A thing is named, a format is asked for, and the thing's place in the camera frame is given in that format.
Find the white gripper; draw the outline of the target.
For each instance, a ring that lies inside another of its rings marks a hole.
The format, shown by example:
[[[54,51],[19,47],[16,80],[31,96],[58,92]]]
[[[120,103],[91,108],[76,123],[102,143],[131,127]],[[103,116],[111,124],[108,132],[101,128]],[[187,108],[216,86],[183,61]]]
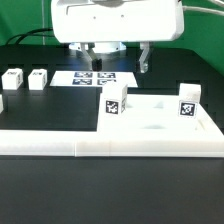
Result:
[[[52,25],[61,43],[80,42],[92,71],[102,70],[94,42],[141,42],[137,68],[149,69],[151,44],[184,31],[181,0],[52,0]]]

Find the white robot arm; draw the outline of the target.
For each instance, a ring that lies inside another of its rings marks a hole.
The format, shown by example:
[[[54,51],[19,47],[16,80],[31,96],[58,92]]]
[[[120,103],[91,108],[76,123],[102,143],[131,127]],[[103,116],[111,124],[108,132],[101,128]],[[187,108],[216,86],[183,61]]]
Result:
[[[139,70],[148,70],[150,44],[173,41],[184,31],[181,0],[51,0],[54,35],[81,52],[91,70],[102,68],[102,54],[124,51],[138,42]]]

